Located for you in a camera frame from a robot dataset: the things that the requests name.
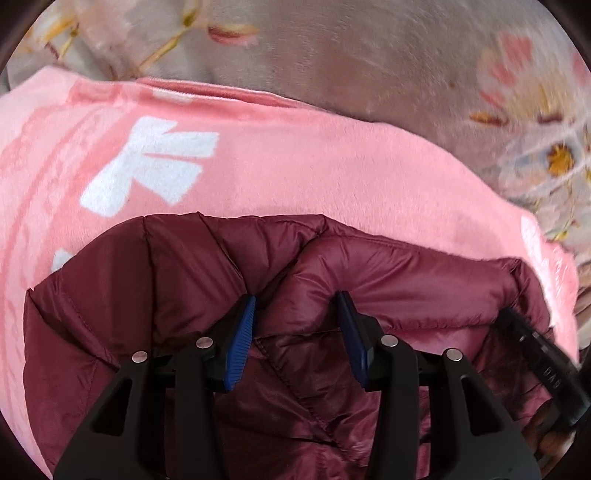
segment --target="pink fleece fabric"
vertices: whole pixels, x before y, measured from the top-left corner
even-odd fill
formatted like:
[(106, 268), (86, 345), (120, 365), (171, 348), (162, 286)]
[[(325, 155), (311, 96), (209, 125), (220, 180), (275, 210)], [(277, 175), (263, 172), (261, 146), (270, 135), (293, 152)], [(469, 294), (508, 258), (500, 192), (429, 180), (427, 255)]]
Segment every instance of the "pink fleece fabric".
[(134, 216), (323, 213), (464, 257), (520, 257), (543, 285), (557, 343), (577, 357), (571, 255), (413, 134), (267, 93), (55, 68), (0, 98), (0, 112), (0, 409), (46, 472), (22, 385), (25, 291)]

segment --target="shiny maroon fabric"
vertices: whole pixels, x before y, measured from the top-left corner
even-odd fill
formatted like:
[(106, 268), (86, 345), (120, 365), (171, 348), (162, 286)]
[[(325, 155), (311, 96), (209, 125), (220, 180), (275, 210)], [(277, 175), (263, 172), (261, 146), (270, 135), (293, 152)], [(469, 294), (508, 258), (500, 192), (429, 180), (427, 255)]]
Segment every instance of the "shiny maroon fabric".
[[(350, 371), (330, 305), (338, 290), (416, 349), (463, 350), (516, 420), (547, 399), (490, 329), (512, 306), (548, 331), (520, 260), (466, 260), (319, 215), (157, 215), (114, 227), (28, 292), (25, 395), (48, 466), (121, 362), (181, 348), (249, 292), (259, 310), (243, 380), (216, 400), (231, 478), (361, 480), (379, 394)], [(421, 412), (426, 433), (426, 392)], [(422, 475), (427, 458), (424, 445)]]

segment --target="silver rivet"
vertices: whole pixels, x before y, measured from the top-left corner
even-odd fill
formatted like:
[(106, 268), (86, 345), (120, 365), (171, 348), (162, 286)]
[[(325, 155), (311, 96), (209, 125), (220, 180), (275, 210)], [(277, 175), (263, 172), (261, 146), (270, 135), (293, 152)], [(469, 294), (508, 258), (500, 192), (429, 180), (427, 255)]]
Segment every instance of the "silver rivet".
[(145, 362), (148, 359), (148, 354), (146, 352), (144, 352), (143, 350), (140, 350), (139, 352), (135, 352), (132, 356), (131, 359), (136, 363), (136, 364), (141, 364), (143, 362)]
[(213, 340), (209, 337), (201, 337), (195, 342), (195, 345), (197, 345), (197, 348), (209, 348), (213, 345)]
[(382, 337), (382, 345), (385, 346), (397, 346), (398, 339), (394, 335), (384, 335)]
[(454, 362), (459, 362), (464, 357), (464, 354), (457, 348), (450, 348), (445, 354)]

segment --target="ribbed blue pad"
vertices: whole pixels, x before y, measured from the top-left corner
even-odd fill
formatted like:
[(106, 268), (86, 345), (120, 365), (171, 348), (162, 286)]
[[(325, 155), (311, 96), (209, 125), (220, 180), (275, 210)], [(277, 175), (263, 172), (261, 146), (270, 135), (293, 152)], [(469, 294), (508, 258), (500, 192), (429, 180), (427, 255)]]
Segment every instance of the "ribbed blue pad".
[(250, 297), (238, 325), (236, 336), (226, 358), (226, 376), (223, 379), (227, 391), (232, 391), (242, 378), (248, 349), (252, 343), (252, 324), (255, 318), (256, 298)]
[(337, 294), (337, 308), (339, 326), (343, 332), (343, 341), (347, 355), (349, 355), (353, 376), (365, 388), (369, 380), (367, 351), (363, 347), (363, 342), (357, 331), (357, 325), (353, 319), (354, 313), (349, 310), (341, 293)]

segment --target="white pattern on pink blanket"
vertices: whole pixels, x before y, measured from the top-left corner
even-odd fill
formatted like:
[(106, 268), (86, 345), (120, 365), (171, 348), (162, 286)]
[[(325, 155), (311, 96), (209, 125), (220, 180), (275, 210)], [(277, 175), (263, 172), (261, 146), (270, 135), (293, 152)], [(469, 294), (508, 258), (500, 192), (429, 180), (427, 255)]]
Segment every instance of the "white pattern on pink blanket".
[(464, 257), (521, 257), (558, 343), (577, 355), (571, 255), (420, 137), (267, 93), (53, 68), (0, 98), (0, 111), (10, 112), (0, 117), (0, 409), (46, 472), (24, 402), (24, 293), (134, 216), (324, 213)]

